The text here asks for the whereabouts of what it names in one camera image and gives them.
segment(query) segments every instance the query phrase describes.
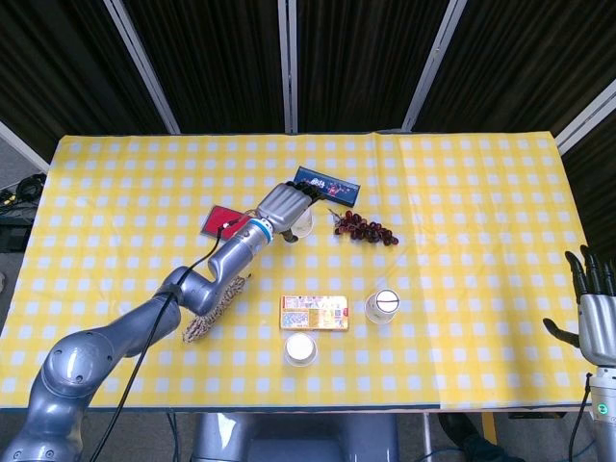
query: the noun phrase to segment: robotic hand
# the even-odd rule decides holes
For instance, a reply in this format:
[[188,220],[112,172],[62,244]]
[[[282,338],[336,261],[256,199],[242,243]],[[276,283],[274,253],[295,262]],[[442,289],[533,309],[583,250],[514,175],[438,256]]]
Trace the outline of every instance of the robotic hand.
[[205,315],[225,287],[274,234],[293,243],[291,226],[322,196],[311,185],[276,186],[252,218],[208,261],[213,281],[178,268],[143,305],[104,327],[70,334],[47,355],[30,392],[26,423],[0,456],[0,462],[78,461],[83,444],[81,421],[103,380],[123,357],[140,354],[180,323],[179,306]]
[[601,264],[585,245],[580,250],[586,273],[578,258],[565,252],[576,291],[579,334],[559,329],[550,319],[543,323],[556,339],[579,348],[584,358],[597,366],[590,390],[598,460],[607,462],[616,460],[616,282],[610,264]]

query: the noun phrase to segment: black shoe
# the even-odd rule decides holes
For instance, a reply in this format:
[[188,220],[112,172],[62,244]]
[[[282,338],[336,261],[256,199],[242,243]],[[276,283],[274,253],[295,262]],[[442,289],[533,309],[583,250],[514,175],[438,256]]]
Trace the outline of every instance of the black shoe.
[[471,419],[462,412],[440,412],[439,422],[443,431],[459,448],[464,446],[464,441],[469,436],[479,434]]

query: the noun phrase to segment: red grapes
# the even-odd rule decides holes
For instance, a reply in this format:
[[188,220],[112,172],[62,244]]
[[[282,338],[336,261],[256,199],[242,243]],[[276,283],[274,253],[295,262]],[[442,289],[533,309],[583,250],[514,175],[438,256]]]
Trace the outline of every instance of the red grapes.
[[391,229],[383,227],[381,223],[368,221],[359,214],[353,214],[347,210],[344,215],[339,215],[330,210],[336,222],[334,234],[340,236],[345,233],[350,234],[352,240],[368,241],[371,244],[383,242],[385,245],[398,245],[399,240],[394,236]]

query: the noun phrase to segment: table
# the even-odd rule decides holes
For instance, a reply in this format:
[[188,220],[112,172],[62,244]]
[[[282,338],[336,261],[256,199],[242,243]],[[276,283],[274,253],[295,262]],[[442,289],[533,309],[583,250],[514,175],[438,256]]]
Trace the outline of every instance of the table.
[[[578,401],[581,355],[544,331],[577,330],[563,252],[584,243],[549,133],[64,137],[0,338],[0,405],[23,407],[49,348],[147,300],[206,252],[214,204],[252,208],[305,166],[361,184],[355,210],[398,246],[332,233],[280,237],[253,261],[245,292],[210,335],[192,318],[150,349],[128,406],[141,408],[498,408]],[[201,271],[207,274],[205,267]],[[371,324],[364,300],[395,289],[401,309]],[[348,332],[315,333],[319,357],[285,365],[281,295],[346,295]],[[93,406],[115,406],[123,360]]]

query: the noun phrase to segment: black curtain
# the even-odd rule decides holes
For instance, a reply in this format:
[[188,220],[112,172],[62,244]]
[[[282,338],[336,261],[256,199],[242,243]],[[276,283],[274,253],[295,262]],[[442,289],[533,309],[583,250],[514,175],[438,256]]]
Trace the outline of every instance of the black curtain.
[[102,1],[3,1],[0,26],[0,119],[46,161],[67,134],[167,132]]
[[616,113],[563,156],[586,240],[616,257]]
[[413,128],[557,135],[616,78],[613,0],[471,0]]
[[400,128],[447,0],[298,0],[303,132]]
[[125,0],[182,133],[284,132],[276,0]]

